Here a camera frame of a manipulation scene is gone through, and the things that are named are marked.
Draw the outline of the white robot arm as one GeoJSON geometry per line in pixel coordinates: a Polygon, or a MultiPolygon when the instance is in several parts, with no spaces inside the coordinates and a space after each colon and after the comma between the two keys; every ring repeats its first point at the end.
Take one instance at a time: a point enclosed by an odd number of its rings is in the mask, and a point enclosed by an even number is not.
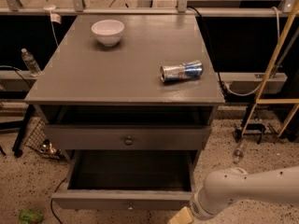
{"type": "Polygon", "coordinates": [[[299,167],[249,174],[235,167],[209,173],[203,185],[167,224],[193,224],[208,220],[230,205],[243,200],[299,204],[299,167]]]}

